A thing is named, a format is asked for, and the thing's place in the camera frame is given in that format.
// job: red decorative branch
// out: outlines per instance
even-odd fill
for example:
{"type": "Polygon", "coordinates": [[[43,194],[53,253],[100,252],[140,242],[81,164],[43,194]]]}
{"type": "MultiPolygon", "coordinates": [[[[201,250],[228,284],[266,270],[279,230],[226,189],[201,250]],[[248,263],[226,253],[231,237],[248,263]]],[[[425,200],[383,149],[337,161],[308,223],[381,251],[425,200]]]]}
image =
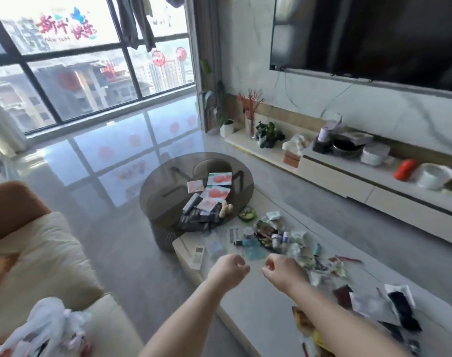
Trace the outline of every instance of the red decorative branch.
{"type": "Polygon", "coordinates": [[[239,93],[238,98],[244,108],[246,113],[246,118],[252,120],[254,118],[255,111],[259,104],[262,104],[265,99],[262,96],[262,90],[254,91],[253,89],[249,89],[249,93],[245,96],[242,93],[239,93]]]}

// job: person's left arm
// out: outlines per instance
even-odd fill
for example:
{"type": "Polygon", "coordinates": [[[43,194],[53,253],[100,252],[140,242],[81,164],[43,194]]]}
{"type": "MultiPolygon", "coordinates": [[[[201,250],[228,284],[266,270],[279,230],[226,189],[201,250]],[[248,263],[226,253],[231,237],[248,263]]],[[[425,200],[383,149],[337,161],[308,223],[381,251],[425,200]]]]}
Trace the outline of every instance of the person's left arm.
{"type": "Polygon", "coordinates": [[[200,356],[216,308],[250,267],[237,254],[218,259],[207,279],[151,337],[139,357],[200,356]]]}

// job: white jar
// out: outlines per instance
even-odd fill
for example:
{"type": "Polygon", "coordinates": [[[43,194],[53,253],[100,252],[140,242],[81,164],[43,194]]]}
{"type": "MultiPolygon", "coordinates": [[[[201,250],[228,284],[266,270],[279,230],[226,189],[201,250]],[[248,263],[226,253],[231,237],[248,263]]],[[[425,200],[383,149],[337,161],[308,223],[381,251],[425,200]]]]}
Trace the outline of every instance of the white jar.
{"type": "Polygon", "coordinates": [[[363,148],[360,162],[377,167],[380,165],[388,154],[390,153],[390,147],[382,143],[369,143],[363,148]]]}

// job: cream sofa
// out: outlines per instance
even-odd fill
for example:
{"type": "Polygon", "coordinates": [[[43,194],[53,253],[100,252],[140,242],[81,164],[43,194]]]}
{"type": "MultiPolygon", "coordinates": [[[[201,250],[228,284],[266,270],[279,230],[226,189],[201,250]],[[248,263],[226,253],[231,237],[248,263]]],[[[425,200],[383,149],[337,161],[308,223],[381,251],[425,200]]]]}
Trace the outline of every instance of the cream sofa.
{"type": "Polygon", "coordinates": [[[0,285],[0,343],[32,306],[58,297],[66,308],[92,313],[92,357],[135,357],[143,347],[134,326],[98,282],[64,217],[18,181],[0,184],[0,255],[19,253],[0,285]]]}

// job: person's right arm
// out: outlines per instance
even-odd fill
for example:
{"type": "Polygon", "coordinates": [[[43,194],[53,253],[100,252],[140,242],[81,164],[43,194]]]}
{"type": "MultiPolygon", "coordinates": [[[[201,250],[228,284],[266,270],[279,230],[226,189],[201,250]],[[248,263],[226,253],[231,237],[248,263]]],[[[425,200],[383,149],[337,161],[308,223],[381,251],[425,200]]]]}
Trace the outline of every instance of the person's right arm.
{"type": "Polygon", "coordinates": [[[292,258],[270,254],[264,276],[288,295],[320,332],[337,357],[409,357],[403,348],[364,319],[331,302],[312,287],[292,258]]]}

